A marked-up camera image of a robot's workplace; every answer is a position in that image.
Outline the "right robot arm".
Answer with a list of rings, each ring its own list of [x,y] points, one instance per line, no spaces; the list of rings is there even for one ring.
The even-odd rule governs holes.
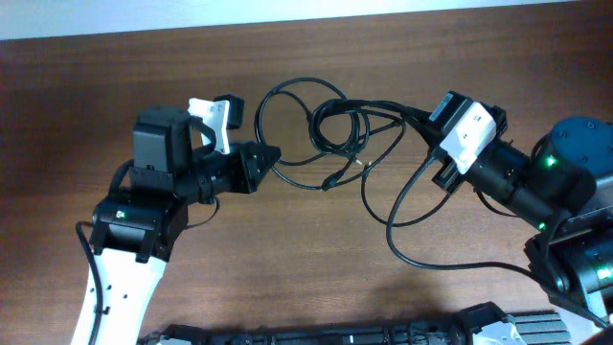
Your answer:
[[[551,303],[612,319],[612,125],[574,116],[557,122],[530,154],[502,139],[506,112],[449,91],[428,116],[431,148],[443,150],[434,183],[463,183],[538,233],[525,244],[529,269]]]

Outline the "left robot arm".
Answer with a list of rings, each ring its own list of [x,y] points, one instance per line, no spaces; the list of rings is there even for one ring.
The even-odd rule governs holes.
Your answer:
[[[254,193],[280,159],[278,147],[230,142],[243,110],[243,99],[222,95],[139,112],[132,159],[91,220],[76,225],[89,272],[73,343],[136,343],[174,243],[191,228],[190,205]]]

